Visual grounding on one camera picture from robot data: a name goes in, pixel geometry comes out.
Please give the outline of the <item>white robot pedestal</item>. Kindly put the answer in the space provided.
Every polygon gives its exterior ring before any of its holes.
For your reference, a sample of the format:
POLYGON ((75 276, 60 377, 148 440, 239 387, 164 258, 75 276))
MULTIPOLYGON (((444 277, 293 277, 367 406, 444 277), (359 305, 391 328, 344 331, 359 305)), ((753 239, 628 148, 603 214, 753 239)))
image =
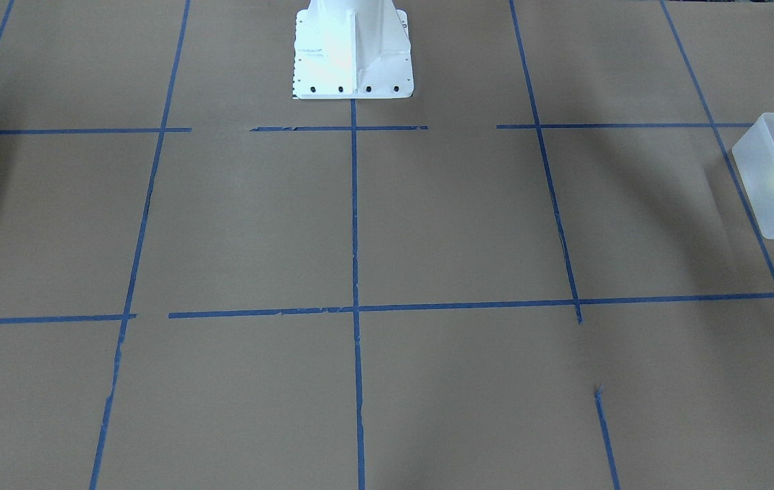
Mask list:
POLYGON ((413 96, 409 19, 394 2, 310 1, 295 28, 294 99, 413 96))

